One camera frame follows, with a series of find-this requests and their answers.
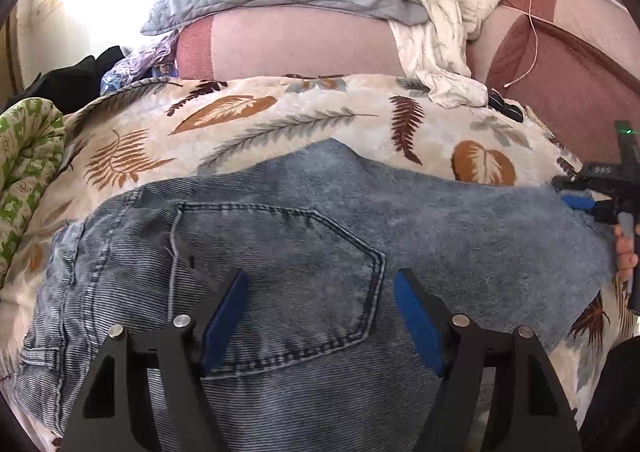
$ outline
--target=finger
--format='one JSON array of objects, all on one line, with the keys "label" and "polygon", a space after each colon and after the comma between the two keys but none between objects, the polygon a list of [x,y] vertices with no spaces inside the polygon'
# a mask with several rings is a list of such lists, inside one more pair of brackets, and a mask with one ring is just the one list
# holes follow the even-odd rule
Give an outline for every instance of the finger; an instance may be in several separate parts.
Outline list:
[{"label": "finger", "polygon": [[631,254],[634,250],[634,242],[631,238],[621,236],[616,240],[616,253],[619,255],[622,254]]},{"label": "finger", "polygon": [[620,278],[620,282],[626,282],[631,280],[634,276],[634,270],[632,268],[627,268],[626,270],[620,270],[618,272],[618,277]]},{"label": "finger", "polygon": [[636,254],[623,254],[618,256],[618,269],[633,269],[638,264],[638,256]]}]

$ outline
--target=human hand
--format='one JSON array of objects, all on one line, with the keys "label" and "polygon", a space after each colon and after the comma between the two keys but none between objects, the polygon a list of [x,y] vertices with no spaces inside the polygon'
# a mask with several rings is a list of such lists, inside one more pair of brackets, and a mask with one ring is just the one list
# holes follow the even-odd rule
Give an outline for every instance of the human hand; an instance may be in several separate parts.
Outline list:
[{"label": "human hand", "polygon": [[[640,235],[640,225],[636,226],[636,234]],[[638,265],[638,256],[633,252],[634,242],[622,234],[620,225],[616,225],[616,253],[618,254],[618,276],[626,282],[634,276],[634,268]]]}]

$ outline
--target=denim fabric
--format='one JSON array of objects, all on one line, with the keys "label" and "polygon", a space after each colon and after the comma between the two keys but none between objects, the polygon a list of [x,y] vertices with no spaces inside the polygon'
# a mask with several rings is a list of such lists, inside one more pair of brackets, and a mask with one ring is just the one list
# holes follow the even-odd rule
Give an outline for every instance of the denim fabric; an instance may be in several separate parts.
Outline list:
[{"label": "denim fabric", "polygon": [[[532,326],[551,350],[613,272],[610,235],[588,223],[548,187],[428,177],[332,140],[147,184],[56,234],[12,398],[62,434],[113,323],[159,328],[240,266],[249,304],[203,382],[230,449],[408,451],[439,384],[396,310],[396,271],[410,266],[481,326]],[[149,377],[162,446],[176,450]]]}]

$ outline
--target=white cloth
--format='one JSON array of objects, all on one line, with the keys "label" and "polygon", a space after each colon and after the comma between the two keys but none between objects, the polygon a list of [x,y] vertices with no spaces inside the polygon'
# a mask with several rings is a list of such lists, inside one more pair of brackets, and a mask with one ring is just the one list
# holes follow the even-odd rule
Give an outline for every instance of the white cloth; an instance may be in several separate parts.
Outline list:
[{"label": "white cloth", "polygon": [[407,26],[389,21],[407,77],[420,79],[431,89],[432,101],[445,108],[486,106],[486,87],[470,78],[466,41],[478,38],[501,0],[413,1],[428,10],[430,22]]}]

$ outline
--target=green and white blanket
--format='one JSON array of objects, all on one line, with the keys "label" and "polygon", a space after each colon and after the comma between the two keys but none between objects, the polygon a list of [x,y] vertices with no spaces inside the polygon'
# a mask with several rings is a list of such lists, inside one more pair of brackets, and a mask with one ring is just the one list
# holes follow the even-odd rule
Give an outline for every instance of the green and white blanket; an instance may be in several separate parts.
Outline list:
[{"label": "green and white blanket", "polygon": [[65,145],[62,113],[42,98],[28,98],[0,115],[0,288],[20,239]]}]

